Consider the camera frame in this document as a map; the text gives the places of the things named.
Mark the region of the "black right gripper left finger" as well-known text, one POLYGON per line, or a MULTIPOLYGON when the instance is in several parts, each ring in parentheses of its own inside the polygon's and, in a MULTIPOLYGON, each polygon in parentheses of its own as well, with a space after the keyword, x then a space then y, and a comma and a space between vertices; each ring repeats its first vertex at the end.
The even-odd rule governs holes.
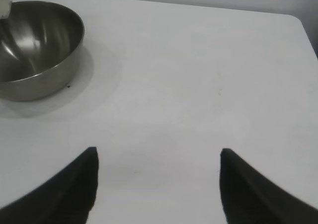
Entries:
POLYGON ((98 187, 97 149, 89 147, 45 183, 1 208, 2 224, 84 224, 98 187))

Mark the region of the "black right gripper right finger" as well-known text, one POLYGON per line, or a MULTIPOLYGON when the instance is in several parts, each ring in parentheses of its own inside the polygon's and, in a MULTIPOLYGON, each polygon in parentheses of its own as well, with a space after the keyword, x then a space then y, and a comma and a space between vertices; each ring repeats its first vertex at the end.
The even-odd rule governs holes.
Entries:
POLYGON ((267 179, 232 149, 220 154, 219 188, 229 224, 316 224, 318 211, 267 179))

